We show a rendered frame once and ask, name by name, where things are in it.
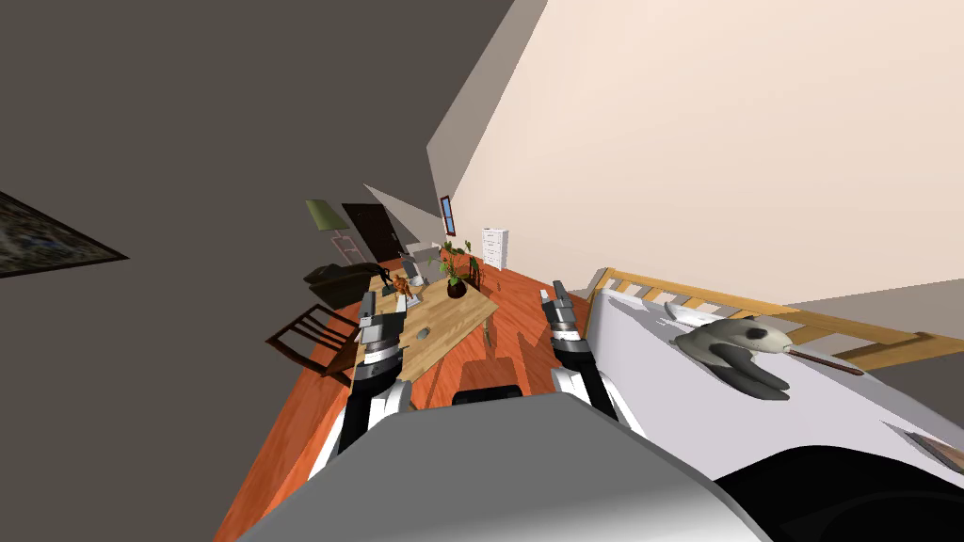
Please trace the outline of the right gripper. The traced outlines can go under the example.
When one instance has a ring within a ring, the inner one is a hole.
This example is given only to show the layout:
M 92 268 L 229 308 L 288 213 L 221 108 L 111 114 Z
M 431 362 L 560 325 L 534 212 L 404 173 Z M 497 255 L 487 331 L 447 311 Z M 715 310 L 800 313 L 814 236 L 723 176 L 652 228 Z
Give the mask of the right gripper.
M 547 290 L 539 290 L 541 309 L 545 312 L 554 338 L 579 338 L 573 304 L 561 280 L 554 280 L 555 299 Z

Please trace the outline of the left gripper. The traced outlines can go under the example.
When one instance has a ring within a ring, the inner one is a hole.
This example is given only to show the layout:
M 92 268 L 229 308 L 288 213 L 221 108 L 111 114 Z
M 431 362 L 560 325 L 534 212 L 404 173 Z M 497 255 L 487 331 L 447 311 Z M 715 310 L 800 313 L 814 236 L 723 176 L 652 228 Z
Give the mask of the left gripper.
M 368 290 L 362 298 L 360 317 L 359 343 L 387 343 L 386 347 L 399 343 L 399 337 L 404 330 L 406 311 L 376 314 L 377 294 Z

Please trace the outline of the dark wooden chair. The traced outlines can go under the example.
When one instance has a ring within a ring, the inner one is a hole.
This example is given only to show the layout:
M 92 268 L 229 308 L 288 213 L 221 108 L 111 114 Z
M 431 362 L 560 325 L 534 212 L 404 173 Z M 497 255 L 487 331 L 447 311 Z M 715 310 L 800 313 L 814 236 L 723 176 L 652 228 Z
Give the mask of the dark wooden chair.
M 318 318 L 313 316 L 316 311 L 327 314 L 330 321 L 341 322 L 349 326 L 349 334 L 335 330 L 330 324 L 323 324 Z M 298 336 L 304 337 L 316 345 L 326 348 L 333 354 L 330 362 L 325 364 L 297 352 L 283 340 L 283 336 L 289 332 L 296 333 Z M 288 359 L 305 367 L 305 369 L 324 377 L 330 377 L 339 384 L 349 388 L 351 386 L 351 379 L 345 372 L 355 366 L 356 355 L 358 347 L 360 346 L 357 342 L 360 337 L 360 332 L 361 328 L 357 322 L 349 320 L 345 316 L 320 304 L 314 304 L 282 327 L 280 331 L 273 334 L 265 342 Z

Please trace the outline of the white dresser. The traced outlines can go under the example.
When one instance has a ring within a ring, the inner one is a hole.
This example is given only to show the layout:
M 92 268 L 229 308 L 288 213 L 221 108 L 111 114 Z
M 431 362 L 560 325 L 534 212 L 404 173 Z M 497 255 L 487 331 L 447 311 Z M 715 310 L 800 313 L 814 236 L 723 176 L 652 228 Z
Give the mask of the white dresser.
M 508 230 L 484 229 L 482 234 L 484 263 L 499 270 L 505 269 L 507 263 Z

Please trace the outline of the dark door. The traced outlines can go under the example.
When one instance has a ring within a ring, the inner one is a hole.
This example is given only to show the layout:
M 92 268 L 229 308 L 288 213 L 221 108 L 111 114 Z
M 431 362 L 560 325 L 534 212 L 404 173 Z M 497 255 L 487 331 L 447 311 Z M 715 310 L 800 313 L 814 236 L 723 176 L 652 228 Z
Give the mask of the dark door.
M 402 247 L 383 204 L 341 204 L 361 235 L 375 262 L 399 258 Z

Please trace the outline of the light wooden table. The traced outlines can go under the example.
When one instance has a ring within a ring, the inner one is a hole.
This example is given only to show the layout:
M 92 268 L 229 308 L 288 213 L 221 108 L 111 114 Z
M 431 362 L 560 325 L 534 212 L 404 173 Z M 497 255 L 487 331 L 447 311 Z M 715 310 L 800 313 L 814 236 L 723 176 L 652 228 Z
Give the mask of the light wooden table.
M 406 305 L 402 295 L 383 295 L 379 289 L 376 311 L 378 314 L 406 311 L 404 330 L 400 334 L 403 350 L 403 366 L 399 378 L 414 382 L 427 373 L 459 342 L 466 339 L 475 328 L 485 326 L 498 306 L 474 288 L 458 299 L 446 292 L 446 281 L 437 281 L 421 289 L 420 302 L 412 307 Z M 416 340 L 421 328 L 430 327 L 430 334 L 423 341 Z M 356 364 L 363 360 L 364 347 L 358 348 Z

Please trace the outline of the green plant in dark pot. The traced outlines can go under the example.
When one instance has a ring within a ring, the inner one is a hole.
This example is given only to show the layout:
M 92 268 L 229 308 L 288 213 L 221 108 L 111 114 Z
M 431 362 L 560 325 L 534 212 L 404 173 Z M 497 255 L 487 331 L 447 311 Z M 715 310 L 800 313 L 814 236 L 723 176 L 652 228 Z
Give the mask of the green plant in dark pot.
M 465 273 L 459 271 L 464 261 L 470 266 L 471 270 L 477 268 L 474 257 L 471 255 L 471 243 L 469 241 L 465 242 L 465 248 L 455 247 L 451 242 L 445 242 L 442 245 L 439 268 L 446 277 L 446 292 L 450 298 L 462 298 L 468 292 L 468 282 L 473 276 L 473 272 L 471 270 Z

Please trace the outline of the green floor lamp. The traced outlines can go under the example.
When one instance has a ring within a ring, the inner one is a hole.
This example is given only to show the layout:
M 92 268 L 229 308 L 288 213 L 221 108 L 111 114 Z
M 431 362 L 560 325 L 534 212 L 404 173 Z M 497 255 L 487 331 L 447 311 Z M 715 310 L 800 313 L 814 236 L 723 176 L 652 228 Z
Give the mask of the green floor lamp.
M 305 202 L 317 229 L 332 233 L 331 242 L 348 264 L 367 263 L 357 243 L 345 233 L 350 226 L 328 202 L 323 199 L 307 199 Z

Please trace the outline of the white pillow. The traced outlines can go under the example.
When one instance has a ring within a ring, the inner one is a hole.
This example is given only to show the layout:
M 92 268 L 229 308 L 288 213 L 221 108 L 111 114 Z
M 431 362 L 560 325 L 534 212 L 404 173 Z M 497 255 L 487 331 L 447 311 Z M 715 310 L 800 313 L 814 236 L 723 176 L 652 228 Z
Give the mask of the white pillow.
M 667 315 L 681 325 L 688 327 L 701 327 L 714 321 L 712 314 L 676 305 L 670 302 L 664 304 Z

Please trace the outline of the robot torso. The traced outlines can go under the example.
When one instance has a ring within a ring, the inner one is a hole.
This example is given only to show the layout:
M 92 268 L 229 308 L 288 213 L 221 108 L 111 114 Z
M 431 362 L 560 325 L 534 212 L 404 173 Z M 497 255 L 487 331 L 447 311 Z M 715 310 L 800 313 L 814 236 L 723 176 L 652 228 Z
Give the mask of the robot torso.
M 772 542 L 709 477 L 566 393 L 379 422 L 238 542 Z

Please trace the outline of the wooden bed with white mattress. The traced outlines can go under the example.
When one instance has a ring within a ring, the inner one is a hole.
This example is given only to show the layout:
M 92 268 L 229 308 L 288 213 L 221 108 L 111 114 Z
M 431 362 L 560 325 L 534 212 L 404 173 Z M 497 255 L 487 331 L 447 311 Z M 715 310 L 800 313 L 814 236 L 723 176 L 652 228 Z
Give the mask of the wooden bed with white mattress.
M 788 382 L 788 398 L 760 400 L 719 380 L 675 346 L 685 328 L 664 307 L 621 291 L 618 274 L 597 273 L 586 337 L 635 428 L 711 478 L 801 446 L 836 446 L 887 456 L 964 487 L 919 442 L 964 453 L 964 429 L 870 375 L 782 354 L 758 363 Z

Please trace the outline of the flat brown book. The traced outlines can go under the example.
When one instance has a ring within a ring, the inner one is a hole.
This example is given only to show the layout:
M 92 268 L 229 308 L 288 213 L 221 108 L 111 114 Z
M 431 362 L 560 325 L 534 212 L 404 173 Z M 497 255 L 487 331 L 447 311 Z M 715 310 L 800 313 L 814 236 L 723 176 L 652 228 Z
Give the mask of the flat brown book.
M 934 457 L 949 470 L 964 475 L 964 452 L 949 446 L 947 443 L 921 434 L 906 432 L 906 435 L 924 452 Z

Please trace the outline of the dark framed wall picture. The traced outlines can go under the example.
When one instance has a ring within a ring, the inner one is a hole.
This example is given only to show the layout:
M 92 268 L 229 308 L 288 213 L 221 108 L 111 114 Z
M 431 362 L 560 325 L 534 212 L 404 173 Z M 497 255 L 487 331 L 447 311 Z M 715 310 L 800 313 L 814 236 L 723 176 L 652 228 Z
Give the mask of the dark framed wall picture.
M 127 257 L 0 192 L 0 279 Z

